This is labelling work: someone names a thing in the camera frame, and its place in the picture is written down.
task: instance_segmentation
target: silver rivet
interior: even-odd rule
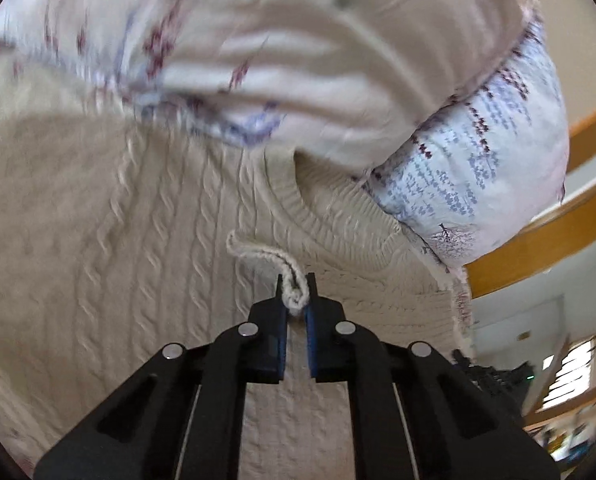
[[[431,355],[431,346],[422,341],[418,341],[411,346],[411,351],[418,357],[429,357]]]
[[[258,333],[258,325],[255,323],[243,323],[238,327],[238,333],[243,337],[251,337]]]
[[[164,355],[166,359],[178,359],[182,355],[183,350],[184,349],[179,344],[172,343],[162,349],[162,355]]]
[[[350,335],[356,331],[356,326],[351,321],[341,321],[336,325],[336,332],[341,335]]]

